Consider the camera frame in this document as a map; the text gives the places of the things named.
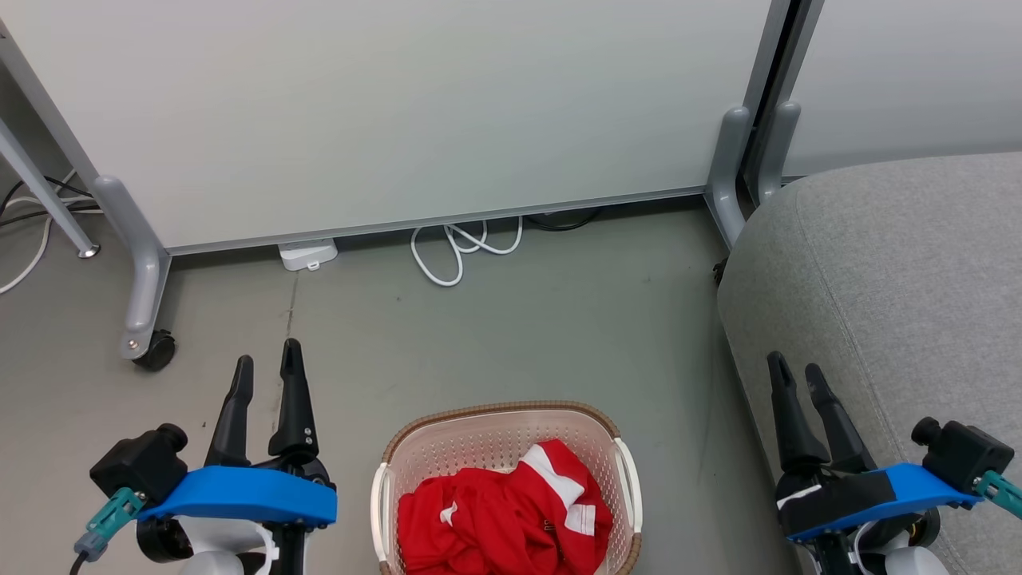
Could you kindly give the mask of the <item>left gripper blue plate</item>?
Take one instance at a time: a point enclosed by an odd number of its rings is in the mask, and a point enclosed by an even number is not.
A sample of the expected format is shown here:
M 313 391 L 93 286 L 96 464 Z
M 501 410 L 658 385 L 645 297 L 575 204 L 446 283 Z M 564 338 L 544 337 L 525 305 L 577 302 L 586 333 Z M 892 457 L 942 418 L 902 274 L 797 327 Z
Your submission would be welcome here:
M 335 524 L 337 493 L 321 462 L 311 393 L 297 339 L 285 339 L 273 461 L 246 458 L 253 360 L 237 360 L 202 469 L 169 449 L 143 456 L 136 485 L 144 507 L 139 549 L 153 563 L 194 574 L 304 574 L 311 535 Z M 293 466 L 282 461 L 313 461 Z

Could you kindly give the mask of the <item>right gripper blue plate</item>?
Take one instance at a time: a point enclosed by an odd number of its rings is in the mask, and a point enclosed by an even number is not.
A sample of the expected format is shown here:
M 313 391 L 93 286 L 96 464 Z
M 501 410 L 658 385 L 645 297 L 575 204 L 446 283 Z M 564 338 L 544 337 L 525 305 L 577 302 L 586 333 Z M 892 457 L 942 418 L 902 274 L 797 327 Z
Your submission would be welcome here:
M 846 531 L 868 523 L 922 513 L 931 507 L 967 507 L 981 502 L 963 494 L 916 463 L 901 462 L 876 470 L 877 465 L 850 416 L 831 389 L 821 367 L 804 369 L 814 409 L 820 415 L 830 448 L 814 436 L 797 397 L 797 382 L 782 353 L 766 356 L 771 408 L 784 473 L 804 472 L 830 462 L 847 473 L 822 486 L 804 489 L 778 505 L 778 523 L 785 538 L 809 545 L 822 574 L 858 574 L 860 567 Z

